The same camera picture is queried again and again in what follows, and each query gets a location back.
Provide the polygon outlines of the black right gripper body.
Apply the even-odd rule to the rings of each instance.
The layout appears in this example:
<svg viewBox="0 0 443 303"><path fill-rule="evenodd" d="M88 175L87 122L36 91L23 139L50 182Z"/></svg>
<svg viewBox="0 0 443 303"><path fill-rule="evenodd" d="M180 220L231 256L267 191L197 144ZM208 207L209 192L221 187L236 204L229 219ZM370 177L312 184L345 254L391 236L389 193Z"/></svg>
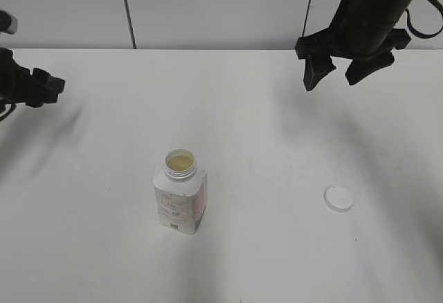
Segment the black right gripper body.
<svg viewBox="0 0 443 303"><path fill-rule="evenodd" d="M369 61L392 49L402 50L410 42L410 35L405 29L394 28L376 50L360 53L342 44L336 33L326 28L306 37L300 37L295 45L298 59L309 59L313 56L341 57L357 61Z"/></svg>

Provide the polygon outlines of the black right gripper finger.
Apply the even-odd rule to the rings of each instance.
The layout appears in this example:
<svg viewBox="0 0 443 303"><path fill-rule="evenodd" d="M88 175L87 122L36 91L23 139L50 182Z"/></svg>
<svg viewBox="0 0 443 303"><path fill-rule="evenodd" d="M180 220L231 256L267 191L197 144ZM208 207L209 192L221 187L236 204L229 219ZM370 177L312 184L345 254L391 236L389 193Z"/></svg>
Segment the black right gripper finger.
<svg viewBox="0 0 443 303"><path fill-rule="evenodd" d="M395 58L391 52L384 52L366 61L353 60L345 72L345 77L348 84L354 86L367 76L391 66L394 62Z"/></svg>
<svg viewBox="0 0 443 303"><path fill-rule="evenodd" d="M310 55L305 60L303 82L306 91L313 91L318 83L336 69L329 55Z"/></svg>

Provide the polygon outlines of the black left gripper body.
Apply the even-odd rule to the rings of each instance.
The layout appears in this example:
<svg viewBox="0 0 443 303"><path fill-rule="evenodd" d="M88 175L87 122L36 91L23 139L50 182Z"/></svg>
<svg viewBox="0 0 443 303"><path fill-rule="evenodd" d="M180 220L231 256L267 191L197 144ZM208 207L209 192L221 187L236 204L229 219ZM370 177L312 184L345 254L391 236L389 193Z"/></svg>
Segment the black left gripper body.
<svg viewBox="0 0 443 303"><path fill-rule="evenodd" d="M14 61L11 50L1 48L1 99L7 103L32 108L55 104L64 87L65 80L40 68L30 71Z"/></svg>

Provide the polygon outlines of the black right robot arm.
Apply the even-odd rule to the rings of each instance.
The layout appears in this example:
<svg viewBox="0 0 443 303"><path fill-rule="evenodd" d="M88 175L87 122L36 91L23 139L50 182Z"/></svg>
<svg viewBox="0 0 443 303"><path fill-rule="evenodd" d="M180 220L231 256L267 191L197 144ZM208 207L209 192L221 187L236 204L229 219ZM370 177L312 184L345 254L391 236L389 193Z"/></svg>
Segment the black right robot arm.
<svg viewBox="0 0 443 303"><path fill-rule="evenodd" d="M410 42L407 31L396 24L411 1L341 0L328 27L296 42L296 54L305 61L306 90L312 91L335 70L335 57L351 61L345 72L351 86L391 66L392 50L404 49Z"/></svg>

